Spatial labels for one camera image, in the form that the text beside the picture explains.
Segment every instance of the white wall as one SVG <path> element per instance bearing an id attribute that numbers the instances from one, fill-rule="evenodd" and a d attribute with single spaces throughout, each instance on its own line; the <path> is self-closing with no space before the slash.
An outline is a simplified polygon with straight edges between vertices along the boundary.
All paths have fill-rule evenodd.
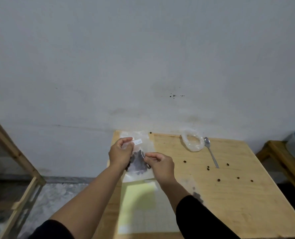
<path id="1" fill-rule="evenodd" d="M 295 131 L 295 0 L 0 0 L 0 123 L 48 176 L 98 175 L 114 129 L 257 151 Z"/>

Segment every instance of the wooden table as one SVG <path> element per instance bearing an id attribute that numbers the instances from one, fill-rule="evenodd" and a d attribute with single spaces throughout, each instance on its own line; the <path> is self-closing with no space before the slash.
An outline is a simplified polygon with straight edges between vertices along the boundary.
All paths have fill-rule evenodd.
<path id="1" fill-rule="evenodd" d="M 260 162 L 272 157 L 282 169 L 288 180 L 295 186 L 295 158 L 287 151 L 283 141 L 268 141 L 256 156 Z"/>
<path id="2" fill-rule="evenodd" d="M 118 138 L 119 132 L 116 131 L 112 144 Z M 153 133 L 150 138 L 156 151 L 173 158 L 175 177 L 193 176 L 207 208 L 239 237 L 295 237 L 294 209 L 245 142 L 210 139 L 212 152 L 220 166 L 217 169 L 207 148 L 189 152 L 177 135 Z M 121 181 L 94 238 L 183 238 L 180 233 L 118 235 L 120 195 Z"/>

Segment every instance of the black sleeve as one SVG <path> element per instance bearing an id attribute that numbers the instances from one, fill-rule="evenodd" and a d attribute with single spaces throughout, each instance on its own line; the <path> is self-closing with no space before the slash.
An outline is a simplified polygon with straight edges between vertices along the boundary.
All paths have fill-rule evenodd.
<path id="1" fill-rule="evenodd" d="M 192 195 L 184 197 L 176 207 L 176 222 L 185 239 L 239 238 Z"/>
<path id="2" fill-rule="evenodd" d="M 41 226 L 39 226 L 28 239 L 74 239 L 70 231 L 55 220 L 47 220 Z"/>

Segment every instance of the metal spoon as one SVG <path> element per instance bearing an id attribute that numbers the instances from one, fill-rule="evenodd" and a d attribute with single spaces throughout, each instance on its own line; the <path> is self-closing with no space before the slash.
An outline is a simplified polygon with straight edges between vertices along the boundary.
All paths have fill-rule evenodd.
<path id="1" fill-rule="evenodd" d="M 215 159 L 211 149 L 209 148 L 211 146 L 211 142 L 209 141 L 208 137 L 204 137 L 204 142 L 205 142 L 205 147 L 207 147 L 209 149 L 209 152 L 211 153 L 211 156 L 213 158 L 215 166 L 219 169 L 218 163 L 216 162 L 216 159 Z"/>

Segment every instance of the plastic bag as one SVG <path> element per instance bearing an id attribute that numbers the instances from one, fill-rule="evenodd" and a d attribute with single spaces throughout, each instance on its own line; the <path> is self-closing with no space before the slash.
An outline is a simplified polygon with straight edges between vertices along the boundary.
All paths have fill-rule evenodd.
<path id="1" fill-rule="evenodd" d="M 122 183 L 154 178 L 151 167 L 144 161 L 146 152 L 155 152 L 148 132 L 120 132 L 120 138 L 133 137 L 134 148 Z M 126 148 L 129 142 L 122 145 Z"/>
<path id="2" fill-rule="evenodd" d="M 197 152 L 204 148 L 205 142 L 204 138 L 201 137 L 200 133 L 196 130 L 186 129 L 181 134 L 183 142 L 185 143 L 186 147 L 191 150 L 192 152 Z M 187 136 L 193 136 L 199 139 L 198 141 L 189 141 Z"/>

